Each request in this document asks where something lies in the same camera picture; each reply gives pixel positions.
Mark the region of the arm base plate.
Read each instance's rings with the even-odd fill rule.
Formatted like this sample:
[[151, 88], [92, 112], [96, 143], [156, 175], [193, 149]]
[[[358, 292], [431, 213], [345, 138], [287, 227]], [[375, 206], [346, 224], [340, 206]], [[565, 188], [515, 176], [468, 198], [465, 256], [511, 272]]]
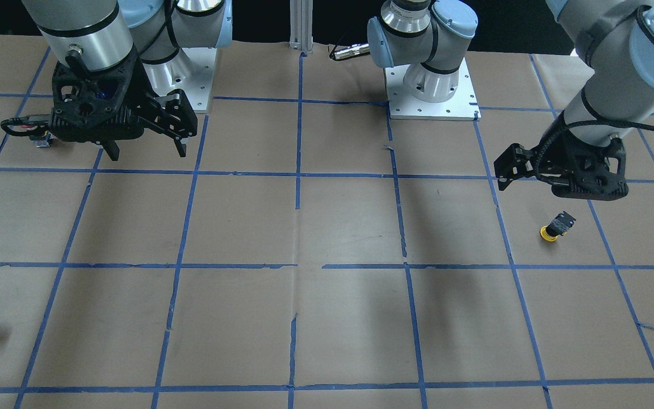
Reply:
[[384, 68], [391, 119], [473, 121], [481, 118], [464, 58], [449, 74], [426, 70], [420, 63]]
[[182, 48], [171, 60], [144, 67], [153, 90], [165, 96], [183, 90], [195, 113], [207, 113], [215, 76], [216, 48]]

